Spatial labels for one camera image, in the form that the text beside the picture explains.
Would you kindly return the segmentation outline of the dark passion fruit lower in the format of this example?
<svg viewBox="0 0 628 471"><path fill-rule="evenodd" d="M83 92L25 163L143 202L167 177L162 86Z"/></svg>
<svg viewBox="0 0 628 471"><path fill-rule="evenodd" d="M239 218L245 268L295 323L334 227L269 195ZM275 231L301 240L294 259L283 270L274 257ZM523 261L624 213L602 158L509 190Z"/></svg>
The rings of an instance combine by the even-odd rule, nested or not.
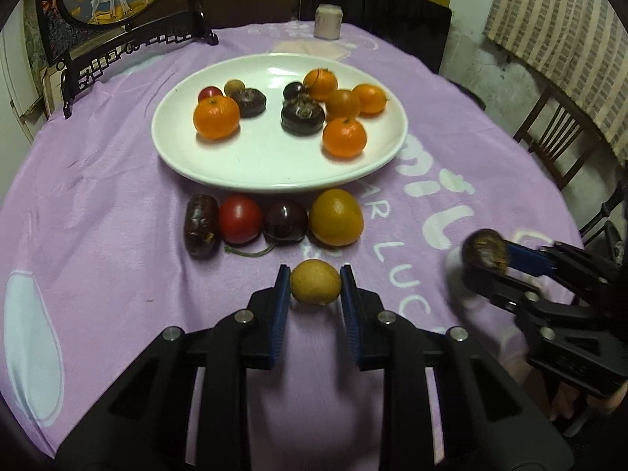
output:
<svg viewBox="0 0 628 471"><path fill-rule="evenodd" d="M242 88L230 94L239 109L242 118L253 118L266 110L266 96L256 88Z"/></svg>

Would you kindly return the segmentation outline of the orange tangerine with stem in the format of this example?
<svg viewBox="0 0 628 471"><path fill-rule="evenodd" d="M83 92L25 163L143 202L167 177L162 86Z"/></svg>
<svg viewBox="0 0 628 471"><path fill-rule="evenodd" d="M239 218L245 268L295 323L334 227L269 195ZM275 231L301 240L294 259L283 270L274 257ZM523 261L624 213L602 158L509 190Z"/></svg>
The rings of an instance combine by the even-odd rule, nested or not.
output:
<svg viewBox="0 0 628 471"><path fill-rule="evenodd" d="M375 116L382 113L387 105L387 97L385 91L372 84L359 84L353 90L353 94L360 100L361 114Z"/></svg>

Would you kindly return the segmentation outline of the large dark passion fruit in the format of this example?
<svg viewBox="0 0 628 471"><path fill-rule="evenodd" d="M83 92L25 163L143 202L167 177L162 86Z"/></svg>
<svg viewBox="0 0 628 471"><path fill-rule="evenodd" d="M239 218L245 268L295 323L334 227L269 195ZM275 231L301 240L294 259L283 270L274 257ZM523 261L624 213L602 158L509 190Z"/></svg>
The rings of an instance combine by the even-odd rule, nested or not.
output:
<svg viewBox="0 0 628 471"><path fill-rule="evenodd" d="M491 228L480 228L464 240L461 249L465 268L481 267L506 273L509 267L506 241Z"/></svg>

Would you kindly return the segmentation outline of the dark plum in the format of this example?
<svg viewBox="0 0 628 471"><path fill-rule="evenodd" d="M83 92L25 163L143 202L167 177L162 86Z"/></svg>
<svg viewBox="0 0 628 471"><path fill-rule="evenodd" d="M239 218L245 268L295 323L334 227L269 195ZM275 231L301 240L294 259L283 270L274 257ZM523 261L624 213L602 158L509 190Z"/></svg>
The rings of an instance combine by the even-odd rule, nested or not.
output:
<svg viewBox="0 0 628 471"><path fill-rule="evenodd" d="M259 258L278 246L300 243L309 230L309 215L305 207L297 201L280 200L267 207L262 223L262 234L266 247L257 252L247 252L228 245L224 246L227 253L248 258Z"/></svg>

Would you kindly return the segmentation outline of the orange tangerine lower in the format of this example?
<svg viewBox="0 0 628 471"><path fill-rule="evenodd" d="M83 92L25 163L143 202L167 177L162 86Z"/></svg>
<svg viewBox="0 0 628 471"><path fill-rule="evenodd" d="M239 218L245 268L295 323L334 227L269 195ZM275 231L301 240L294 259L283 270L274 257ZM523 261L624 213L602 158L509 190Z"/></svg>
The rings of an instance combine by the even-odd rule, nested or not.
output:
<svg viewBox="0 0 628 471"><path fill-rule="evenodd" d="M209 97L197 104L193 121L202 138L220 141L236 132L241 121L241 112L237 103L229 97Z"/></svg>

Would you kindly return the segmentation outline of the orange tangerine on plate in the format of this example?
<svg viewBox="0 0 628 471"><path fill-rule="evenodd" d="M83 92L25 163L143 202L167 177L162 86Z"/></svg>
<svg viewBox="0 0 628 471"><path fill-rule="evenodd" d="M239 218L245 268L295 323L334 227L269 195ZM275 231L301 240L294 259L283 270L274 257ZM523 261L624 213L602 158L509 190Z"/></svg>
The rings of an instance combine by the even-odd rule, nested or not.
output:
<svg viewBox="0 0 628 471"><path fill-rule="evenodd" d="M305 75L302 84L312 99L325 102L338 89L338 78L329 69L316 68Z"/></svg>

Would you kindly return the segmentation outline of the white oval plate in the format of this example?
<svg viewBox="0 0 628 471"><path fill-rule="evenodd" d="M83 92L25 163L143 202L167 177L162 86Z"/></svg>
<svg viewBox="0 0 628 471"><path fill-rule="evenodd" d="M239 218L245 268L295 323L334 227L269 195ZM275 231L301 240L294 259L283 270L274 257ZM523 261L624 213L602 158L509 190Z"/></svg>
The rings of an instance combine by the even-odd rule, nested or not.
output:
<svg viewBox="0 0 628 471"><path fill-rule="evenodd" d="M327 68L343 88L376 84L372 75L340 62L304 54L265 53L206 66L168 91L157 105L151 137L163 162L182 177L235 192L309 192L343 185L373 173L394 158L409 132L407 114L388 93L384 112L363 120L367 144L354 159L334 159L323 151L321 136L297 136L281 126L283 88L308 71ZM267 99L265 111L244 118L221 141L201 137L194 126L203 87L240 79Z"/></svg>

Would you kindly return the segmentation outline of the round painted screen ornament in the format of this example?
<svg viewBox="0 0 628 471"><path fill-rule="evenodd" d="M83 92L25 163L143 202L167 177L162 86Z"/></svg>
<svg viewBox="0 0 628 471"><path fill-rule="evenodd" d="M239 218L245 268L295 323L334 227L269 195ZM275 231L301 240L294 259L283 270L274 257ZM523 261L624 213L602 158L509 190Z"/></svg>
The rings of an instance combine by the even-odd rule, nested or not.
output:
<svg viewBox="0 0 628 471"><path fill-rule="evenodd" d="M72 114L76 98L105 70L142 47L200 39L218 44L203 0L35 0L46 57L47 116Z"/></svg>

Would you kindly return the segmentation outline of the red cherry tomato top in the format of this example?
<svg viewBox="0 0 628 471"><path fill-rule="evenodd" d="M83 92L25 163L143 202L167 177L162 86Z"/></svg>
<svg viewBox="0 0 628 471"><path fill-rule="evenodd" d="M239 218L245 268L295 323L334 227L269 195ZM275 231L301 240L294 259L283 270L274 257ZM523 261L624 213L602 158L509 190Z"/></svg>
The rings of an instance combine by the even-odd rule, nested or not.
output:
<svg viewBox="0 0 628 471"><path fill-rule="evenodd" d="M259 204L244 195L224 199L218 213L221 237L230 245L250 243L260 235L263 212Z"/></svg>

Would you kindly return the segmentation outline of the red cherry tomato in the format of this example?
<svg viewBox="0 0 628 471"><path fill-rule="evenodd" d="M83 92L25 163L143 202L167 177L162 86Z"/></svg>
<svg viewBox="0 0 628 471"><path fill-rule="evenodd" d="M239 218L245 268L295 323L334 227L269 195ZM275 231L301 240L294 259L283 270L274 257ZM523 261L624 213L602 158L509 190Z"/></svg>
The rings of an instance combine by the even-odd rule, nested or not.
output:
<svg viewBox="0 0 628 471"><path fill-rule="evenodd" d="M230 245L250 243L260 235L263 212L259 204L244 195L224 199L218 213L221 237Z"/></svg>
<svg viewBox="0 0 628 471"><path fill-rule="evenodd" d="M214 100L223 96L223 92L217 86L207 86L199 91L197 100L198 102L202 102L204 100Z"/></svg>

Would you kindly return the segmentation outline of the dark cherry with stem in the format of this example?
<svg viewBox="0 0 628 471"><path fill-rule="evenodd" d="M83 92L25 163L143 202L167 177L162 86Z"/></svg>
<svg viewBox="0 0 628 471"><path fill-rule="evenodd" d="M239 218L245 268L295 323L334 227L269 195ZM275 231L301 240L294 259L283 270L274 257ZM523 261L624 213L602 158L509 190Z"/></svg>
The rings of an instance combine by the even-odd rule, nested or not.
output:
<svg viewBox="0 0 628 471"><path fill-rule="evenodd" d="M283 99L285 101L292 101L299 98L308 97L308 90L305 84L301 82L290 82L283 88Z"/></svg>

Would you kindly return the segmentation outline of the yellow-orange orange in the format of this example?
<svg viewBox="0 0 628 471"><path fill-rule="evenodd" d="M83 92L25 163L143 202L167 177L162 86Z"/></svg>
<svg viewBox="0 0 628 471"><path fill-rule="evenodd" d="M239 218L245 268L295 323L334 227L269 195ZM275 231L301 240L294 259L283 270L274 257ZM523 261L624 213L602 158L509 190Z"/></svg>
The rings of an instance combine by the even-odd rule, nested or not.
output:
<svg viewBox="0 0 628 471"><path fill-rule="evenodd" d="M329 247L355 243L364 231L364 218L356 198L344 189L328 189L313 202L309 214L310 231Z"/></svg>

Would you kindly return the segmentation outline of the large orange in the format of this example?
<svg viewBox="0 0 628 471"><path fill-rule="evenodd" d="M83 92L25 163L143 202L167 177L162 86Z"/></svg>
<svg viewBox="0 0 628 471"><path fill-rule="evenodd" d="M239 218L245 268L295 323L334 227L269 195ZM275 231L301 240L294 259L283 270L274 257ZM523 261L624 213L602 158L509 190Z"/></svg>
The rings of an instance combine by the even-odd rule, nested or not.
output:
<svg viewBox="0 0 628 471"><path fill-rule="evenodd" d="M367 145L367 133L358 120L338 118L323 129L323 148L334 157L353 159Z"/></svg>

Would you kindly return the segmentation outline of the purple tablecloth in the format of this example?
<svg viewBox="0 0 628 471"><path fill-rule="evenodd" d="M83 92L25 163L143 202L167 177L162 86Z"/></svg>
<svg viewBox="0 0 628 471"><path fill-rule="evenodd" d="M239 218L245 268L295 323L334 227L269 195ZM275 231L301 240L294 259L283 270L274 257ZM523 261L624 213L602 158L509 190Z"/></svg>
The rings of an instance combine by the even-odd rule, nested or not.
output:
<svg viewBox="0 0 628 471"><path fill-rule="evenodd" d="M419 327L459 323L456 263L478 228L536 247L578 245L560 192L474 101L411 55L350 26L321 43L401 100L410 134L392 163L353 183L365 230L353 246L305 240L258 259L194 261L182 243L198 186L166 167L150 136L168 90L230 57L312 44L311 24L222 31L99 83L38 133L1 209L1 392L53 455L164 327L212 327L274 283L280 265L350 265L361 287Z"/></svg>

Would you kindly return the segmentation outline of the wooden chair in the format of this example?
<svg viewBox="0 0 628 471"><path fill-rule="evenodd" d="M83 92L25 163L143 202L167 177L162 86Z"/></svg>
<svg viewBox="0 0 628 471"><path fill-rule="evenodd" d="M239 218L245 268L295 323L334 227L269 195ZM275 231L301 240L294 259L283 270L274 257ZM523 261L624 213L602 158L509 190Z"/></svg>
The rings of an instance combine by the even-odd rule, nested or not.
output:
<svg viewBox="0 0 628 471"><path fill-rule="evenodd" d="M550 103L555 108L549 122L539 136L534 135L532 127ZM527 152L535 157L560 192L596 152L608 147L593 119L552 83L542 90L513 139L525 144Z"/></svg>

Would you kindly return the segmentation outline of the small yellow-green longan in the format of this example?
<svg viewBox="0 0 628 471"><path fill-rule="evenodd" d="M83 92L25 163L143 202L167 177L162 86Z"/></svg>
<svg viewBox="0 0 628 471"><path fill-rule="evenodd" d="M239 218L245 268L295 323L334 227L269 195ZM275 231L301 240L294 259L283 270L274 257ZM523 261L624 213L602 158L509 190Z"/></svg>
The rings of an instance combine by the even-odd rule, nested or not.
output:
<svg viewBox="0 0 628 471"><path fill-rule="evenodd" d="M225 84L224 93L226 96L230 97L232 94L245 88L246 87L243 81L238 79L232 79Z"/></svg>

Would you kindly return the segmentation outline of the orange tangerine middle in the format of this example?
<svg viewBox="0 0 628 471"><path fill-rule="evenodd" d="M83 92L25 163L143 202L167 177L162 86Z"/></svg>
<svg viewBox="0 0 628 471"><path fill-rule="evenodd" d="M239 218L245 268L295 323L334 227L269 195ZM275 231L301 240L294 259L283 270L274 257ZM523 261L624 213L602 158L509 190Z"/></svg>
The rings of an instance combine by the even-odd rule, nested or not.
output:
<svg viewBox="0 0 628 471"><path fill-rule="evenodd" d="M335 90L325 101L326 120L355 119L361 112L360 97L349 89Z"/></svg>

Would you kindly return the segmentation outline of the tan longan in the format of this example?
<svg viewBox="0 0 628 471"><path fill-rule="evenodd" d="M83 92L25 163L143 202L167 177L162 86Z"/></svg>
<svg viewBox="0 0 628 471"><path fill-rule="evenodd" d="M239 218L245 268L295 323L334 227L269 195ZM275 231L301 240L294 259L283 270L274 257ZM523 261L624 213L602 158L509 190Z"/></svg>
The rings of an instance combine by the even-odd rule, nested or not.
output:
<svg viewBox="0 0 628 471"><path fill-rule="evenodd" d="M340 295L338 270L320 259L307 259L290 274L290 292L304 305L329 305Z"/></svg>

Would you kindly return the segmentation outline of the dark passion fruit top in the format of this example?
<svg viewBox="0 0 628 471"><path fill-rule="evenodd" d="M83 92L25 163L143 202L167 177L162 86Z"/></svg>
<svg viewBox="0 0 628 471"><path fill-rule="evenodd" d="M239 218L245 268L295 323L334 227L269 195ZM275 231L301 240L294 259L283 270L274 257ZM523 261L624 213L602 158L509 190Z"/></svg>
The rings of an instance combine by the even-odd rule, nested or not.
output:
<svg viewBox="0 0 628 471"><path fill-rule="evenodd" d="M325 111L308 98L285 100L281 111L281 126L284 131L297 136L318 133L325 123Z"/></svg>

